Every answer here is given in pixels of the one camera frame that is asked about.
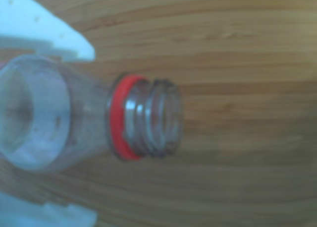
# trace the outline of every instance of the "white plastic holder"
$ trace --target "white plastic holder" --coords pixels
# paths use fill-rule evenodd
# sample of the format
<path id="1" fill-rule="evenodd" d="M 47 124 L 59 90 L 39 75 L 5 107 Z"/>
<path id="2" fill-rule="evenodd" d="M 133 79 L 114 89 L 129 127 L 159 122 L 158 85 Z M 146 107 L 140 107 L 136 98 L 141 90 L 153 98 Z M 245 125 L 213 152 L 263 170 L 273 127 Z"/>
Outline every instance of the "white plastic holder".
<path id="1" fill-rule="evenodd" d="M 79 205 L 38 205 L 0 192 L 1 227 L 93 227 L 97 213 Z"/>

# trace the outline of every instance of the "bottle mouth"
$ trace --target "bottle mouth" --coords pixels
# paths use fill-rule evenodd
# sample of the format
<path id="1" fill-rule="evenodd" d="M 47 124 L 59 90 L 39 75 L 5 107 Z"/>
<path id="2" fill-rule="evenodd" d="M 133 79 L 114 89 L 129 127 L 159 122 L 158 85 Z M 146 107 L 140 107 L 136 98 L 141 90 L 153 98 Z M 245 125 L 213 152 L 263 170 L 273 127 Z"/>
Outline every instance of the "bottle mouth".
<path id="1" fill-rule="evenodd" d="M 168 80 L 151 83 L 142 76 L 121 76 L 111 91 L 107 116 L 110 147 L 121 159 L 162 158 L 180 146 L 181 96 Z"/>

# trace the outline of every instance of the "wood grain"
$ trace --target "wood grain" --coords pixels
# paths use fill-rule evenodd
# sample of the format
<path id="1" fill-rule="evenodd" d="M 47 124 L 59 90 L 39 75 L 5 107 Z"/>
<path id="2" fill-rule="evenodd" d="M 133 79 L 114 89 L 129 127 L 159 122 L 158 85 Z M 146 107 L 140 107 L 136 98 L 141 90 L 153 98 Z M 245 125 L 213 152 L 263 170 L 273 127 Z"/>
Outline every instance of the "wood grain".
<path id="1" fill-rule="evenodd" d="M 93 74 L 178 83 L 184 142 L 52 175 L 1 163 L 3 190 L 86 205 L 100 227 L 317 226 L 317 0 L 39 1 L 92 41 Z"/>

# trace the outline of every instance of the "wooden surface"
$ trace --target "wooden surface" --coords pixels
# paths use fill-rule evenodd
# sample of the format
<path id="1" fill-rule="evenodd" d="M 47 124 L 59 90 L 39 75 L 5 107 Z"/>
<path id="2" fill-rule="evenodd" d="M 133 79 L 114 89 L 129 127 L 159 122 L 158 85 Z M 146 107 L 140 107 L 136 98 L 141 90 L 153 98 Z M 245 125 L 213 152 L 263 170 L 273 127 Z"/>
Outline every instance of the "wooden surface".
<path id="1" fill-rule="evenodd" d="M 1 189 L 93 208 L 100 227 L 317 226 L 317 0 L 39 1 L 92 41 L 92 73 L 178 83 L 184 142 L 52 175 L 2 163 Z"/>

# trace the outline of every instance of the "red plastic ring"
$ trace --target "red plastic ring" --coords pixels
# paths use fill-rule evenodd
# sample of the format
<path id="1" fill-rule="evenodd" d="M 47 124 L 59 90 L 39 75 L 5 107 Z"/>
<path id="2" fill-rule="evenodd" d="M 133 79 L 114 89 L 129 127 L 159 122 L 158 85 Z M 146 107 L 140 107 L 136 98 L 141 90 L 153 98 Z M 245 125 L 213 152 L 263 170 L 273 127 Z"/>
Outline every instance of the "red plastic ring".
<path id="1" fill-rule="evenodd" d="M 130 90 L 140 80 L 145 78 L 138 75 L 128 75 L 117 85 L 113 93 L 110 106 L 110 131 L 112 142 L 117 154 L 126 160 L 139 160 L 142 157 L 135 154 L 129 144 L 123 138 L 124 132 L 124 102 Z"/>

